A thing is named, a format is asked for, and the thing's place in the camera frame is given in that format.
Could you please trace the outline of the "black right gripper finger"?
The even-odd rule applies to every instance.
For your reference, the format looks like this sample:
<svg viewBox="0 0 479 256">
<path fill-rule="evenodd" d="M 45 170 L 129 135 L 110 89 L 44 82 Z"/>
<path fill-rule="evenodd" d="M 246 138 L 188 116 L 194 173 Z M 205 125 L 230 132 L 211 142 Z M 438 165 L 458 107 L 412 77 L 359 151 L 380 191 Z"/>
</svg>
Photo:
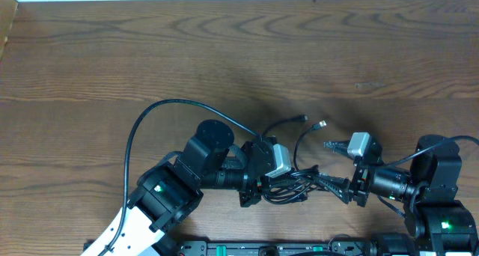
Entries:
<svg viewBox="0 0 479 256">
<path fill-rule="evenodd" d="M 347 178 L 319 174 L 314 177 L 314 181 L 319 183 L 326 191 L 334 194 L 343 203 L 348 204 L 350 202 L 350 181 Z"/>
<path fill-rule="evenodd" d="M 346 158 L 350 158 L 351 156 L 348 153 L 348 147 L 350 144 L 350 140 L 346 141 L 325 141 L 323 146 L 330 149 L 333 153 L 338 153 Z"/>
</svg>

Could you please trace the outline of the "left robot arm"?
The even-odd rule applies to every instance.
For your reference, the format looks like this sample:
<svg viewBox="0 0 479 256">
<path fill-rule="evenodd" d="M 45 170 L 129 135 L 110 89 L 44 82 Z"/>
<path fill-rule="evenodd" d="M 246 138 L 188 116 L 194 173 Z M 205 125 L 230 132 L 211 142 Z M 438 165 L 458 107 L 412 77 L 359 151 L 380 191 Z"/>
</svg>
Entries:
<svg viewBox="0 0 479 256">
<path fill-rule="evenodd" d="M 249 207 L 266 182 L 290 169 L 289 151 L 275 138 L 260 135 L 238 147 L 227 124 L 205 120 L 182 151 L 141 175 L 125 207 L 82 256 L 176 255 L 180 245 L 168 232 L 198 207 L 203 189 L 236 190 L 241 207 Z"/>
</svg>

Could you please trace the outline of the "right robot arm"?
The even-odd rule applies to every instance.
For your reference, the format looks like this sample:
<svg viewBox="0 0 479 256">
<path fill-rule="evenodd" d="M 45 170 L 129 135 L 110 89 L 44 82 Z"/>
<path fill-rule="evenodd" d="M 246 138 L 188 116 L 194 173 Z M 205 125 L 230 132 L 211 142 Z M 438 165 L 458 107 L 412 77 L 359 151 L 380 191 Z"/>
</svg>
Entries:
<svg viewBox="0 0 479 256">
<path fill-rule="evenodd" d="M 423 135 L 415 152 L 396 162 L 382 160 L 382 146 L 367 132 L 324 146 L 353 161 L 351 180 L 319 176 L 345 204 L 366 205 L 370 195 L 384 204 L 402 203 L 407 234 L 376 234 L 363 255 L 477 255 L 478 230 L 472 214 L 456 199 L 462 168 L 459 137 Z"/>
</svg>

